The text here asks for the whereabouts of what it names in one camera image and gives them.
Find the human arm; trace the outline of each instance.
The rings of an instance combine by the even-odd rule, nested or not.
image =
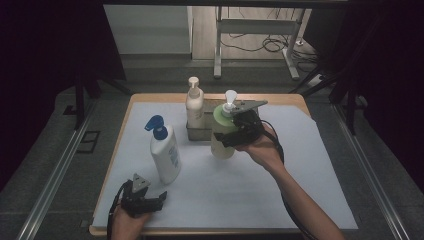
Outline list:
[[[264,127],[275,136],[272,129],[267,125]],[[317,239],[344,239],[337,225],[289,174],[274,143],[268,137],[262,135],[254,143],[237,146],[236,149],[247,152],[271,174],[296,218],[313,236]]]
[[[115,209],[112,225],[112,240],[136,240],[141,234],[144,224],[150,219],[152,213],[144,213],[132,218],[118,205]]]

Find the white lotion bottle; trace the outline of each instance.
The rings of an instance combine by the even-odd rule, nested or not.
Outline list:
[[[161,182],[170,184],[177,178],[181,170],[174,128],[171,125],[164,126],[162,116],[155,115],[149,120],[144,129],[147,131],[153,129],[150,152],[155,161]]]
[[[213,111],[214,121],[212,124],[211,152],[212,155],[218,159],[228,159],[232,157],[235,149],[232,147],[224,147],[222,142],[216,139],[215,133],[227,134],[238,130],[231,116],[231,110],[236,107],[233,102],[237,98],[237,92],[228,90],[225,92],[225,98],[227,99],[227,103],[217,106]]]
[[[186,110],[187,110],[187,127],[188,128],[205,128],[205,116],[203,114],[203,98],[202,89],[199,88],[199,79],[191,77],[188,79],[190,90],[187,93]]]

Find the wall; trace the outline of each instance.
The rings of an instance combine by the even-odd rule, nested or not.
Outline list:
[[[104,5],[104,9],[120,54],[191,53],[190,6]]]

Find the blue pump cap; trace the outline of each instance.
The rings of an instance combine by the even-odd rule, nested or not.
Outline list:
[[[147,131],[153,129],[153,136],[156,140],[163,140],[168,137],[168,130],[164,126],[163,117],[160,115],[153,116],[144,127]]]

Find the bottle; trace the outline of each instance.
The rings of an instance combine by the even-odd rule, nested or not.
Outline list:
[[[205,117],[203,114],[203,91],[199,88],[199,79],[191,77],[188,79],[190,90],[187,93],[187,127],[205,128]]]
[[[149,120],[144,129],[147,131],[153,129],[150,152],[155,161],[161,182],[169,184],[177,178],[181,170],[174,128],[171,125],[164,126],[162,116],[155,115]]]
[[[214,133],[227,134],[235,132],[238,128],[233,123],[233,118],[230,114],[231,110],[235,107],[234,100],[237,98],[237,92],[228,90],[225,93],[227,103],[217,106],[213,111],[213,124],[211,136],[211,152],[219,159],[228,159],[234,154],[234,148],[224,147],[222,142],[216,140]]]

